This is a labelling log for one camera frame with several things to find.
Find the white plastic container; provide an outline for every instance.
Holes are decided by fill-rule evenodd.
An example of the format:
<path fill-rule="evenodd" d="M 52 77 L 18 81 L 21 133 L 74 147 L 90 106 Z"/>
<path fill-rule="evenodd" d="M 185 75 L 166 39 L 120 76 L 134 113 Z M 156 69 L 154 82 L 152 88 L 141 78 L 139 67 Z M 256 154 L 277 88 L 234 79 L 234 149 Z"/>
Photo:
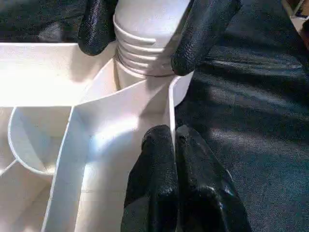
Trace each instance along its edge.
<path fill-rule="evenodd" d="M 1 232 L 41 231 L 71 107 L 113 63 L 115 45 L 93 58 L 72 43 L 0 43 Z"/>
<path fill-rule="evenodd" d="M 174 135 L 174 106 L 184 98 L 192 73 L 164 78 L 134 73 L 115 56 L 111 43 L 98 58 L 101 69 L 78 83 L 63 67 L 77 62 L 67 60 L 76 46 L 0 44 L 6 53 L 23 51 L 16 60 L 5 61 L 10 70 L 5 72 L 14 73 L 15 85 L 20 80 L 27 92 L 35 93 L 23 98 L 26 92 L 21 91 L 19 97 L 1 99 L 10 107 L 2 108 L 6 116 L 0 124 L 1 135 L 8 134 L 1 139 L 7 152 L 0 153 L 0 188 L 5 189 L 0 192 L 0 231 L 119 231 L 128 173 L 140 154 L 142 137 L 159 124 L 169 125 Z M 53 50 L 62 52 L 57 56 Z M 34 72 L 36 65 L 26 59 L 33 51 L 38 56 L 50 51 L 50 66 L 44 55 L 37 57 Z M 23 65 L 14 71 L 12 62 Z M 83 60 L 79 65 L 92 67 L 88 61 L 83 66 Z M 66 91 L 58 91 L 49 72 L 61 77 L 57 85 L 63 83 Z M 21 73 L 31 81 L 22 80 Z M 44 81 L 36 82 L 43 73 Z M 38 92 L 33 83 L 42 82 Z M 7 87 L 13 90 L 15 85 L 9 81 Z"/>
<path fill-rule="evenodd" d="M 120 231 L 129 172 L 147 130 L 167 124 L 186 77 L 148 77 L 112 95 L 74 107 L 52 183 L 43 231 Z"/>

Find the gloved hand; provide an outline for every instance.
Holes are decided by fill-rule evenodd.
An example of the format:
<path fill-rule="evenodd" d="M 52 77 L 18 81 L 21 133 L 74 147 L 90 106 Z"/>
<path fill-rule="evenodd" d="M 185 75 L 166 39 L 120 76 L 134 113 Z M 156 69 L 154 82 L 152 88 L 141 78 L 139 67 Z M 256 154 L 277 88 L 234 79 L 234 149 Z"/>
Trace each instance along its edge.
<path fill-rule="evenodd" d="M 175 232 L 178 185 L 169 127 L 151 128 L 129 175 L 122 232 Z"/>
<path fill-rule="evenodd" d="M 250 232 L 231 176 L 196 130 L 176 130 L 176 156 L 183 231 Z"/>
<path fill-rule="evenodd" d="M 177 165 L 168 126 L 144 136 L 129 175 L 121 231 L 175 232 L 180 205 L 184 232 L 250 232 L 229 173 L 198 132 L 178 128 L 176 145 Z"/>
<path fill-rule="evenodd" d="M 88 0 L 78 41 L 84 53 L 97 55 L 115 40 L 112 16 L 117 2 Z M 240 9 L 240 0 L 192 0 L 189 7 L 179 46 L 171 58 L 177 75 L 187 75 L 202 62 Z"/>
<path fill-rule="evenodd" d="M 187 75 L 202 63 L 240 8 L 240 0 L 192 1 L 180 43 L 171 58 L 176 75 Z"/>

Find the black fabric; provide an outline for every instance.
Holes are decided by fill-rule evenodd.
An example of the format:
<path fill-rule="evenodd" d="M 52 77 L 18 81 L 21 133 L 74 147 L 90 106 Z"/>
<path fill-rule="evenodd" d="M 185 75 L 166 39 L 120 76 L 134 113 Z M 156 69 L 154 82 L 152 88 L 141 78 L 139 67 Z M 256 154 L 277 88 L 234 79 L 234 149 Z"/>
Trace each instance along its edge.
<path fill-rule="evenodd" d="M 86 0 L 0 0 L 0 42 L 76 42 Z"/>
<path fill-rule="evenodd" d="M 151 128 L 129 175 L 122 232 L 174 232 L 178 215 L 178 184 L 169 127 Z"/>
<path fill-rule="evenodd" d="M 306 232 L 309 54 L 279 0 L 242 2 L 176 124 L 197 130 L 230 171 L 254 232 Z"/>
<path fill-rule="evenodd" d="M 88 0 L 79 29 L 78 45 L 91 56 L 101 53 L 115 40 L 112 16 L 118 0 Z"/>
<path fill-rule="evenodd" d="M 240 0 L 194 0 L 182 29 L 179 46 L 171 58 L 177 75 L 187 75 L 217 42 L 232 17 L 240 9 Z"/>
<path fill-rule="evenodd" d="M 303 29 L 305 31 L 309 31 L 309 19 L 307 19 L 307 21 L 303 23 Z"/>
<path fill-rule="evenodd" d="M 183 231 L 250 232 L 232 178 L 196 130 L 176 130 L 176 156 Z"/>

